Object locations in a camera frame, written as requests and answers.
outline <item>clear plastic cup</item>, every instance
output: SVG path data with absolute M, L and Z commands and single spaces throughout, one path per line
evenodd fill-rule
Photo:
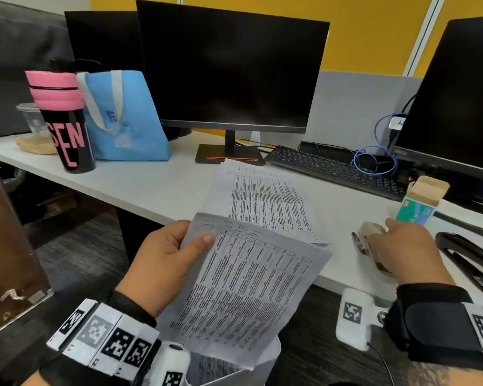
M 50 137 L 50 131 L 36 103 L 21 103 L 16 109 L 23 114 L 34 136 Z

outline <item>blue tote bag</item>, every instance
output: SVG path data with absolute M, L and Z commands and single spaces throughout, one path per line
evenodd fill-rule
M 77 74 L 95 158 L 168 161 L 170 145 L 143 73 L 113 70 Z

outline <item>hand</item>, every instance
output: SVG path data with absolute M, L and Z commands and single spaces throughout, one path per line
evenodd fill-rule
M 397 283 L 456 285 L 442 262 L 435 240 L 424 226 L 390 218 L 385 224 L 388 233 L 372 234 L 367 240 Z
M 190 221 L 176 221 L 150 233 L 116 291 L 157 317 L 184 287 L 193 262 L 215 241 L 211 234 L 195 238 L 179 250 Z

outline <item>small box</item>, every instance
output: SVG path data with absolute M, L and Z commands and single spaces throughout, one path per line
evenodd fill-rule
M 396 221 L 406 221 L 425 225 L 445 193 L 449 189 L 446 181 L 429 176 L 420 176 L 408 186 L 406 196 L 396 216 Z

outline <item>monitor base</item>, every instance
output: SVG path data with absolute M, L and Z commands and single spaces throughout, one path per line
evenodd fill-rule
M 200 144 L 195 162 L 199 164 L 219 164 L 226 158 L 247 164 L 262 166 L 265 160 L 257 146 L 232 146 Z

